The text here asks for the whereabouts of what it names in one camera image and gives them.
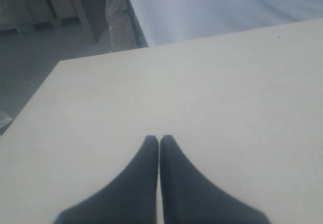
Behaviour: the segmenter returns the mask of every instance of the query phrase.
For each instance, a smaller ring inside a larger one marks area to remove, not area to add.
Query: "gray floor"
[[[15,118],[59,61],[109,51],[107,31],[93,45],[80,23],[0,35],[0,110]]]

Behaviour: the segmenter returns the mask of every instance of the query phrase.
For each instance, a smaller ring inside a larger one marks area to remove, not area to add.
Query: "floor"
[[[0,110],[14,119],[59,61],[109,51],[108,31],[92,44],[79,21],[25,35],[0,34]]]

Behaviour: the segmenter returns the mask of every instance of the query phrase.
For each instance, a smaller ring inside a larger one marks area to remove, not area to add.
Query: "white fabric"
[[[323,17],[323,0],[131,0],[148,44]]]

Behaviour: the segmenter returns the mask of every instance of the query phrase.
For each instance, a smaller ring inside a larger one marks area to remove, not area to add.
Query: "plastic bag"
[[[0,111],[0,129],[12,122],[10,116],[8,116],[5,112]]]

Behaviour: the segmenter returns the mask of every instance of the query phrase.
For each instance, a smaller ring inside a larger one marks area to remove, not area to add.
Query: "white table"
[[[0,223],[52,223],[148,134],[272,223],[321,223],[322,128],[323,20],[63,61],[1,138]]]

